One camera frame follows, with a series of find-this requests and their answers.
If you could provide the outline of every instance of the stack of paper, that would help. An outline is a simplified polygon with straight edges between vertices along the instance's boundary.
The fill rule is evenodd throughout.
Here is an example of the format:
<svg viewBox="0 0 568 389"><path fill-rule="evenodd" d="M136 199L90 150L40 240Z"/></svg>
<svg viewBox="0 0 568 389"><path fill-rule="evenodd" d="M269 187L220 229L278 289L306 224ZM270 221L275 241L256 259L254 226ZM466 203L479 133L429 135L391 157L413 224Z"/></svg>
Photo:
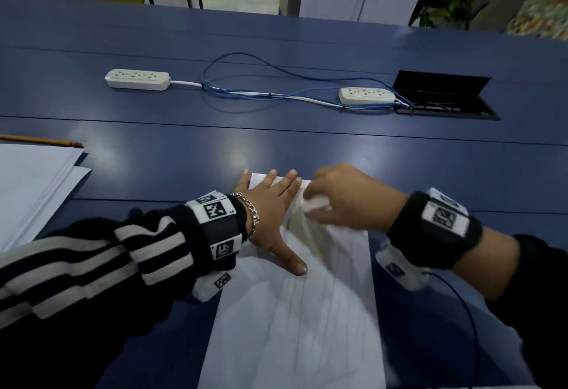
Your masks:
<svg viewBox="0 0 568 389"><path fill-rule="evenodd" d="M250 187L263 177L254 173ZM282 237L308 273L295 277L243 244L198 389L384 389L367 232L316 224L302 211L302 192L284 224Z"/></svg>
<svg viewBox="0 0 568 389"><path fill-rule="evenodd" d="M33 241L90 169L83 150L0 144L0 252Z"/></svg>

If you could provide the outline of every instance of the pencil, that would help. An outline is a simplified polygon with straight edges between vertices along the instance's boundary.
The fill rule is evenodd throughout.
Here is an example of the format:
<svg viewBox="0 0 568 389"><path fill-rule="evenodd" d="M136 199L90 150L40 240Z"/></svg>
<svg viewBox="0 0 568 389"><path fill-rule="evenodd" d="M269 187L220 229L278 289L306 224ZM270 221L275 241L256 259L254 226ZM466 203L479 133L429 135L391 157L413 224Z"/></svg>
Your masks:
<svg viewBox="0 0 568 389"><path fill-rule="evenodd" d="M19 142L30 142L30 143L43 143L46 145L59 145L62 147L84 148L81 142L56 141L54 139L28 138L26 136L12 136L12 135L0 135L0 139L4 139L6 141L19 141Z"/></svg>

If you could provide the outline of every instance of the power strip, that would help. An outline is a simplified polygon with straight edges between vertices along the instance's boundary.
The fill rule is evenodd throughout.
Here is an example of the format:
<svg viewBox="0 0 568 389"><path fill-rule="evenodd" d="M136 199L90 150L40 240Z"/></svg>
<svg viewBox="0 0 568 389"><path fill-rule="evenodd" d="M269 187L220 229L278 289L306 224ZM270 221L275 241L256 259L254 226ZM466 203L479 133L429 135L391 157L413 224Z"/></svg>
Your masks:
<svg viewBox="0 0 568 389"><path fill-rule="evenodd" d="M374 105L393 103L396 96L392 91L383 88L348 86L339 90L339 100L344 105Z"/></svg>
<svg viewBox="0 0 568 389"><path fill-rule="evenodd" d="M170 86L170 75L167 72L113 69L104 79L112 88L163 91Z"/></svg>

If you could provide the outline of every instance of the fingernail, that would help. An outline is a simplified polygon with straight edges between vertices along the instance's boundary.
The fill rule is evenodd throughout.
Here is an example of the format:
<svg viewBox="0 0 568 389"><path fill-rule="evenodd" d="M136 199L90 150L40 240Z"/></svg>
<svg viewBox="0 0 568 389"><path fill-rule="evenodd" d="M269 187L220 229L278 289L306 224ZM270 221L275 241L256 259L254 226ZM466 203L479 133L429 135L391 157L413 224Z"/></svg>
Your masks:
<svg viewBox="0 0 568 389"><path fill-rule="evenodd" d="M306 266L305 263L300 262L299 264L296 265L295 269L294 269L294 273L297 276L301 276L301 275L305 275L306 272L308 272L308 268Z"/></svg>

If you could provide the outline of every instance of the silver chain bracelet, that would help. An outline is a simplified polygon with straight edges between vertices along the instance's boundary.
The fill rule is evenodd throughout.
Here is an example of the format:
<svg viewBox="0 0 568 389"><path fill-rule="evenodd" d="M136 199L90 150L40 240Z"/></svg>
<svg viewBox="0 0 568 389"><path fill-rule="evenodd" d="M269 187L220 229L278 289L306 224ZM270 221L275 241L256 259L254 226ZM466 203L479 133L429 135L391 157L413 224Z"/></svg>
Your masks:
<svg viewBox="0 0 568 389"><path fill-rule="evenodd" d="M246 207L251 212L252 230L251 230L251 234L248 237L248 239L251 239L254 235L254 232L256 232L256 226L259 224L259 221L260 221L259 213L256 211L256 208L254 207L252 202L250 200L248 200L245 197L245 195L242 194L241 192L231 193L229 196L239 197L240 199L242 199L245 202Z"/></svg>

